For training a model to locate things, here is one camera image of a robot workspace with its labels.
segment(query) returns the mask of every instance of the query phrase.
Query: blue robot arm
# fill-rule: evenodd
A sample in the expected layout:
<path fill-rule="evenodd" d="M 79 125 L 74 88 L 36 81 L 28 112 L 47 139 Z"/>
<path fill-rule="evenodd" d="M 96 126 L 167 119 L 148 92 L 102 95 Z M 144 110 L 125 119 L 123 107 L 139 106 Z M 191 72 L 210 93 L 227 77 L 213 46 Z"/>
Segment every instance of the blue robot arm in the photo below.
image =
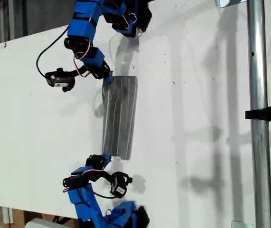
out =
<path fill-rule="evenodd" d="M 103 171 L 111 161 L 109 155 L 91 155 L 86 166 L 80 167 L 63 180 L 64 192 L 68 192 L 71 203 L 75 205 L 77 217 L 83 228 L 146 228 L 150 222 L 143 206 L 136 208 L 135 202 L 125 201 L 112 209 L 111 214 L 103 216 L 98 206 L 90 181 L 105 178 L 111 184 L 108 199 L 122 198 L 127 192 L 127 185 L 132 178 L 123 172 L 112 175 Z"/>
<path fill-rule="evenodd" d="M 136 28 L 145 32 L 152 14 L 148 2 L 152 0 L 77 0 L 75 13 L 68 27 L 65 47 L 74 53 L 84 66 L 65 72 L 62 68 L 44 76 L 52 87 L 62 87 L 64 92 L 75 85 L 75 77 L 86 71 L 96 79 L 112 82 L 112 71 L 104 60 L 104 54 L 93 46 L 96 26 L 101 15 L 112 28 L 126 37 L 136 37 Z"/>

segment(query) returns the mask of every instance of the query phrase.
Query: metal pole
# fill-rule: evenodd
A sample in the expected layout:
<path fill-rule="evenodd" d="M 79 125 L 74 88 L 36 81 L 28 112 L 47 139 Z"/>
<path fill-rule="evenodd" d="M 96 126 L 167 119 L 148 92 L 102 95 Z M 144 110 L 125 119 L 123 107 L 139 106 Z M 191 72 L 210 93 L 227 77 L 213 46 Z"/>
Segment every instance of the metal pole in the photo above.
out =
<path fill-rule="evenodd" d="M 264 0 L 247 0 L 251 110 L 268 106 Z M 271 228 L 268 122 L 251 120 L 256 228 Z"/>

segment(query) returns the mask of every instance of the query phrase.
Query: gray object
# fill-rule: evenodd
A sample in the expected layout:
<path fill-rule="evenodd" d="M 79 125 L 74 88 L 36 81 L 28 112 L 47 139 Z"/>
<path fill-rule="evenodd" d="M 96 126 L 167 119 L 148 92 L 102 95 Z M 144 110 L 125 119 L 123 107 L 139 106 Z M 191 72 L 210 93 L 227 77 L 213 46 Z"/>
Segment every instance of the gray object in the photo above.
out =
<path fill-rule="evenodd" d="M 129 160 L 131 157 L 138 80 L 115 76 L 103 83 L 103 153 Z"/>
<path fill-rule="evenodd" d="M 247 0 L 251 110 L 266 108 L 267 70 L 264 0 Z M 251 120 L 257 228 L 271 228 L 271 169 L 268 122 Z"/>

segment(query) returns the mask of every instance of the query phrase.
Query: red wire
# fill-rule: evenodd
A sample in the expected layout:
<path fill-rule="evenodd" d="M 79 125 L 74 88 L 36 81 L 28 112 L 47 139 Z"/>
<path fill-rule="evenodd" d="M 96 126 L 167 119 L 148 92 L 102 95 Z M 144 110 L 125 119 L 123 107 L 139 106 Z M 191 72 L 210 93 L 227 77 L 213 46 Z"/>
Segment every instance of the red wire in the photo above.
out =
<path fill-rule="evenodd" d="M 89 74 L 87 74 L 86 76 L 83 76 L 83 75 L 79 72 L 79 69 L 78 69 L 78 67 L 77 67 L 77 65 L 76 65 L 75 59 L 82 59 L 83 57 L 85 57 L 85 56 L 88 54 L 89 50 L 90 50 L 90 46 L 91 46 L 91 40 L 89 39 L 89 45 L 88 45 L 88 48 L 87 48 L 87 50 L 84 52 L 83 56 L 81 56 L 80 58 L 76 58 L 75 56 L 76 56 L 77 54 L 82 53 L 82 52 L 77 52 L 77 53 L 74 55 L 74 57 L 73 57 L 73 62 L 74 62 L 76 71 L 78 72 L 79 76 L 81 76 L 81 77 L 87 77 Z"/>

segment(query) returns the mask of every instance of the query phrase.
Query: white tabletop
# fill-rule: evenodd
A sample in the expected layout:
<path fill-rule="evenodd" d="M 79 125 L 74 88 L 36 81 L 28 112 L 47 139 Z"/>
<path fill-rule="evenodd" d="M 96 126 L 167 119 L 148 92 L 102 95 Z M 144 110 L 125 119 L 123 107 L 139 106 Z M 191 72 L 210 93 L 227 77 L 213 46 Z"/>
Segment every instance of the white tabletop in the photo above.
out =
<path fill-rule="evenodd" d="M 103 18 L 97 26 L 94 45 L 114 75 L 139 80 L 131 160 L 115 160 L 108 170 L 134 178 L 125 200 L 146 206 L 152 228 L 255 223 L 250 121 L 244 119 L 246 3 L 219 9 L 211 0 L 157 0 L 150 8 L 139 46 Z M 270 0 L 266 27 L 271 105 Z M 63 93 L 38 74 L 38 54 L 64 29 L 0 44 L 0 206 L 76 218 L 62 180 L 101 153 L 103 118 L 94 113 L 102 81 L 78 77 Z M 41 58 L 44 73 L 74 70 L 63 41 Z M 103 180 L 93 187 L 110 190 Z M 98 201 L 102 211 L 117 205 Z"/>

